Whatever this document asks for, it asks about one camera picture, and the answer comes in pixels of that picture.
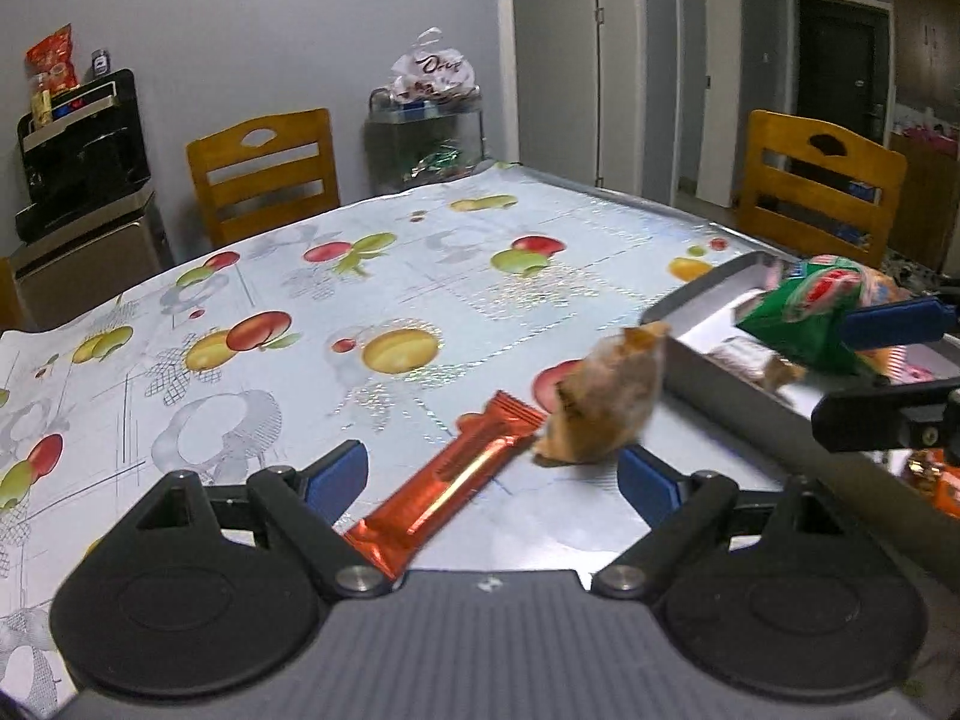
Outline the metal shelf cart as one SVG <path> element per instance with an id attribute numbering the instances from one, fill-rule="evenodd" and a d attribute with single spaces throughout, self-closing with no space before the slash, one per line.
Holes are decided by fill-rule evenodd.
<path id="1" fill-rule="evenodd" d="M 482 91 L 400 104 L 387 88 L 376 88 L 368 99 L 363 137 L 376 193 L 468 176 L 487 159 Z"/>

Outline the black water dispenser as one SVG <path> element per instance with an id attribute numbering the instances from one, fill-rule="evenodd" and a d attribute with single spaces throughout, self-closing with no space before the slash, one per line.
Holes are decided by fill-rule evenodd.
<path id="1" fill-rule="evenodd" d="M 52 121 L 18 122 L 29 203 L 14 215 L 14 289 L 50 330 L 174 265 L 128 68 L 52 98 Z"/>

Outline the orange-red long snack bar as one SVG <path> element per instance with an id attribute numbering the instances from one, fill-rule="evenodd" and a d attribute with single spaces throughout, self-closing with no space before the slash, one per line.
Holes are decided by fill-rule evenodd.
<path id="1" fill-rule="evenodd" d="M 387 577 L 399 578 L 423 546 L 534 442 L 544 422 L 542 411 L 498 390 L 451 444 L 353 525 L 345 541 Z"/>

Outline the green chips bag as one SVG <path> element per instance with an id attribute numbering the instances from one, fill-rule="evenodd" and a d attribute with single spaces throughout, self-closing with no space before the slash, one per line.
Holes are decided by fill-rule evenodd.
<path id="1" fill-rule="evenodd" d="M 861 309 L 861 263 L 817 255 L 794 265 L 776 288 L 734 312 L 734 325 L 789 361 L 823 374 L 875 372 L 839 341 L 839 324 Z"/>

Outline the clear bag of brown biscuits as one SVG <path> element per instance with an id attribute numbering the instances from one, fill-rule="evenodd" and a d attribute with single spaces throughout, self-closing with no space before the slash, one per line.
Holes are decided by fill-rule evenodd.
<path id="1" fill-rule="evenodd" d="M 667 322 L 602 338 L 555 385 L 556 408 L 532 452 L 542 465 L 590 465 L 636 439 L 662 392 Z"/>

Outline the orange chocolate packet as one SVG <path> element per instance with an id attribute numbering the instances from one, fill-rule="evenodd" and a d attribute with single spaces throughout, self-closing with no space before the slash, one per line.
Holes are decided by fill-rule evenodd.
<path id="1" fill-rule="evenodd" d="M 901 477 L 934 509 L 949 517 L 960 517 L 958 468 L 946 462 L 944 450 L 913 450 L 905 461 Z"/>

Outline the white Dove plastic bag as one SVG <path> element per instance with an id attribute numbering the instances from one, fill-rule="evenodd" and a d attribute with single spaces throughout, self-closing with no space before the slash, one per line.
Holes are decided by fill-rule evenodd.
<path id="1" fill-rule="evenodd" d="M 472 64 L 459 50 L 444 46 L 443 31 L 434 26 L 395 60 L 391 73 L 387 89 L 398 104 L 448 103 L 467 98 L 477 89 Z"/>

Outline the wooden chair right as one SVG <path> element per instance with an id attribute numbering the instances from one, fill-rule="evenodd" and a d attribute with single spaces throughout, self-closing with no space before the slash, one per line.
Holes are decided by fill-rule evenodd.
<path id="1" fill-rule="evenodd" d="M 830 122 L 748 115 L 737 227 L 802 257 L 882 263 L 908 161 Z"/>

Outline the brown paper snack packet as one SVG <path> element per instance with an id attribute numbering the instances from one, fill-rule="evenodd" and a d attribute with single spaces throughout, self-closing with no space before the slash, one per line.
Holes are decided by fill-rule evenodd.
<path id="1" fill-rule="evenodd" d="M 724 371 L 731 372 L 732 376 L 765 392 L 777 392 L 805 377 L 804 367 L 753 338 L 728 338 L 711 349 L 706 357 Z"/>

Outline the orange cracker packet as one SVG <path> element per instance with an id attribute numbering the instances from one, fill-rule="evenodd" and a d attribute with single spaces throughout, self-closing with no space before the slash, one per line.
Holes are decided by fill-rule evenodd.
<path id="1" fill-rule="evenodd" d="M 901 289 L 892 278 L 882 271 L 868 266 L 861 266 L 862 288 L 857 305 L 872 307 L 873 305 L 889 304 L 907 299 L 910 295 Z M 892 382 L 900 382 L 907 366 L 907 348 L 903 344 L 885 346 L 885 348 L 866 349 L 857 351 L 859 359 L 867 364 L 876 374 L 882 374 Z"/>

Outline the grey shallow tray box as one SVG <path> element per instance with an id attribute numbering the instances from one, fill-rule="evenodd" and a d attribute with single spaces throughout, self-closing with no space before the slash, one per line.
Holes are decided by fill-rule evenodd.
<path id="1" fill-rule="evenodd" d="M 958 589 L 958 520 L 936 511 L 872 450 L 832 454 L 815 440 L 811 414 L 823 395 L 846 385 L 817 372 L 770 394 L 708 358 L 739 334 L 734 309 L 770 289 L 791 264 L 750 252 L 716 266 L 643 310 L 643 322 L 672 328 L 665 347 L 664 387 L 791 473 L 825 484 L 839 502 L 903 556 L 951 590 Z"/>

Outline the red snack bag on dispenser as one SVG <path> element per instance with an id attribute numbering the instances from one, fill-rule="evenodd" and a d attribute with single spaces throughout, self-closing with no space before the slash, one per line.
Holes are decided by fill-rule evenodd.
<path id="1" fill-rule="evenodd" d="M 73 31 L 64 25 L 34 44 L 25 55 L 29 75 L 41 75 L 47 91 L 67 93 L 80 86 L 80 78 L 73 65 Z"/>

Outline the wooden chair left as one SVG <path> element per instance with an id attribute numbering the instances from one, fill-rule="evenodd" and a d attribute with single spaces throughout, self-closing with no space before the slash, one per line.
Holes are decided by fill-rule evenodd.
<path id="1" fill-rule="evenodd" d="M 0 332 L 23 330 L 25 314 L 7 257 L 0 259 Z"/>

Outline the white door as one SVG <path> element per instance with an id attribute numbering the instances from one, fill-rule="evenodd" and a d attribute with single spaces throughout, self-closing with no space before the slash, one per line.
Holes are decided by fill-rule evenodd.
<path id="1" fill-rule="evenodd" d="M 597 0 L 514 0 L 519 160 L 578 184 L 597 177 Z"/>

